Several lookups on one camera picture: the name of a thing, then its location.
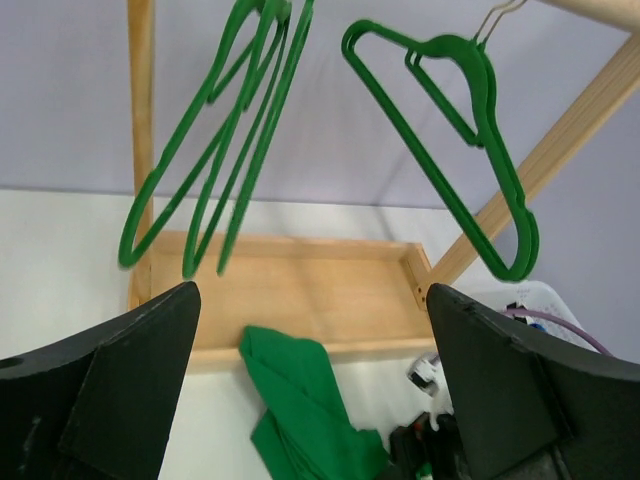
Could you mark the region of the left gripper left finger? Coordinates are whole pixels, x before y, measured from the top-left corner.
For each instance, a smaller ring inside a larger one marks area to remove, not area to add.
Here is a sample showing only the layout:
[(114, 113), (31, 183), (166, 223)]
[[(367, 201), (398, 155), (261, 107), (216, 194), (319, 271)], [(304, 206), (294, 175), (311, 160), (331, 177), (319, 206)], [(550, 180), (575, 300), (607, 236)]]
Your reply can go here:
[(4, 479), (155, 479), (201, 311), (183, 282), (1, 362)]

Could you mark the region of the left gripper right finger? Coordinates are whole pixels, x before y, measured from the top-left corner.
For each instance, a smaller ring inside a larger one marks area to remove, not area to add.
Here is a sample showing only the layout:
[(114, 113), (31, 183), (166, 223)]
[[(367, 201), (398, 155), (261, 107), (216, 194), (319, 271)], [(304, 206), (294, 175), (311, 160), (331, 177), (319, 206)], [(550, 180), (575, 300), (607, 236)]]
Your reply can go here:
[(639, 367), (444, 284), (426, 295), (473, 479), (636, 479)]

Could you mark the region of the green tank top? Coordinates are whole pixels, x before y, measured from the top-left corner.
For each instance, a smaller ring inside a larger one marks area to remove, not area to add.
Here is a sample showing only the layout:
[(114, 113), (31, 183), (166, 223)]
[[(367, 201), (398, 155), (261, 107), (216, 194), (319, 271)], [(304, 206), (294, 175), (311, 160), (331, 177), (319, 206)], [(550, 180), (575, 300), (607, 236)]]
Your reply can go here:
[(251, 441), (273, 479), (374, 479), (386, 469), (380, 434), (352, 425), (320, 343), (248, 326), (239, 352), (265, 405)]

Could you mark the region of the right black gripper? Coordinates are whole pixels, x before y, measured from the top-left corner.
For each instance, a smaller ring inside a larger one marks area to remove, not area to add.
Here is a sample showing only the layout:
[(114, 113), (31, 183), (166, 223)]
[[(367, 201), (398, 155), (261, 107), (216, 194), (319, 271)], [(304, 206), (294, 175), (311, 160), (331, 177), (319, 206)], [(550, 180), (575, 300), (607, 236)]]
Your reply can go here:
[(435, 417), (423, 412), (410, 424), (396, 427), (389, 435), (389, 479), (459, 479), (456, 454), (460, 452), (460, 435), (453, 415)]

